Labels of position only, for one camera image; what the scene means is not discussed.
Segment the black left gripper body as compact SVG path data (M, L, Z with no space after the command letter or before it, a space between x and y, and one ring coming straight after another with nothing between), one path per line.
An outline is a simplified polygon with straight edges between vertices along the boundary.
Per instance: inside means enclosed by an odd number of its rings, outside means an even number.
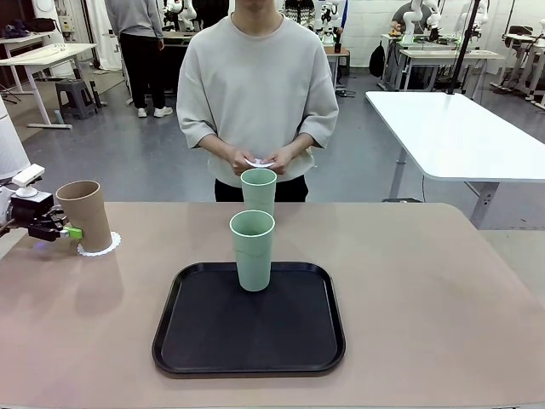
M49 212L54 206L52 193L37 193L27 198L14 195L10 198L10 219L18 228L40 226L51 221Z

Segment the person's right hand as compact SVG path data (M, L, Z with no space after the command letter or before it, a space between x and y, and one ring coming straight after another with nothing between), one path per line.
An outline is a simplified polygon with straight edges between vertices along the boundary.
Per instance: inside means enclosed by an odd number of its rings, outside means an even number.
M255 158L247 151L234 148L229 153L229 163L236 176L241 176L246 170L253 168Z

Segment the person's left hand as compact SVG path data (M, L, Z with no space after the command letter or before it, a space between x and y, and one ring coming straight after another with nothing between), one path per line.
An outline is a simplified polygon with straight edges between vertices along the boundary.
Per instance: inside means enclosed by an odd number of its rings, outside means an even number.
M269 164L269 169L274 171L277 175L284 175L293 158L294 154L289 148L285 147L265 158L264 163Z

